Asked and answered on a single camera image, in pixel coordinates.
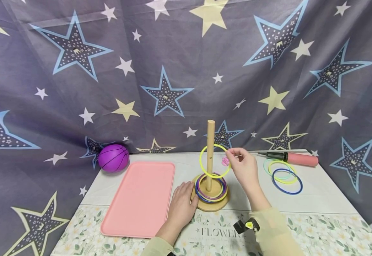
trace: person's right hand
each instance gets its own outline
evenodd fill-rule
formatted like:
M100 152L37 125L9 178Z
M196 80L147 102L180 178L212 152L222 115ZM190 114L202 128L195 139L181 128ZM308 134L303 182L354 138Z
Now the person's right hand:
M259 186L257 160L244 148L230 148L226 156L231 163L234 175L247 193Z

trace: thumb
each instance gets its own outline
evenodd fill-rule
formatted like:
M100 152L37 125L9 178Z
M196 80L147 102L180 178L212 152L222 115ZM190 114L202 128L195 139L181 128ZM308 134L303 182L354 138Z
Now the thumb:
M226 151L226 156L231 163L231 167L235 167L239 162L230 151Z
M195 195L193 197L192 203L190 204L193 207L193 210L196 210L198 203L199 203L199 197Z

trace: person's left hand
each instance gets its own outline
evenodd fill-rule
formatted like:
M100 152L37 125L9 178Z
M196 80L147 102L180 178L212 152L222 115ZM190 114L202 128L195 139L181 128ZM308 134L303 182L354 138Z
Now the person's left hand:
M199 198L194 196L190 202L193 187L194 183L191 181L188 183L183 182L173 193L166 222L178 228L179 231L191 221L196 212Z

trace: table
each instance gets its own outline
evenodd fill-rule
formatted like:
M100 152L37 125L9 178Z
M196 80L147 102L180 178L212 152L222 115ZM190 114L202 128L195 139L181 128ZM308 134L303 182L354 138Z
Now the table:
M291 151L309 154L304 149ZM223 172L226 169L221 165L223 157L224 153L215 153L214 171ZM287 225L305 255L372 255L372 229L320 165L315 168L294 165L304 183L304 189L301 194L291 196L280 192L272 184L270 176L262 167L266 158L256 157L261 187L270 203L285 215ZM135 154L130 156L130 161L173 162L176 172L172 192L183 181L190 181L202 173L199 153ZM123 176L124 172L98 173L52 251L52 256L141 254L147 239L105 237L99 231ZM253 232L238 235L234 231L232 225L239 219L246 220L250 208L232 172L225 179L230 186L230 202L223 210L215 213L196 211L174 246L177 256L261 255L258 244L253 242Z

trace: hand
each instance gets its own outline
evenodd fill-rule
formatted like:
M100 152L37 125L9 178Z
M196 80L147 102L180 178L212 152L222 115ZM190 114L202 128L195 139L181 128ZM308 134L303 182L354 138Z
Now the hand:
M230 148L226 156L246 194L253 186L259 186L257 160L252 154L244 148Z
M167 220L157 232L156 236L174 245L180 231L191 221L196 212L199 198L194 196L190 202L194 184L192 182L182 183L173 192L172 202L169 206Z

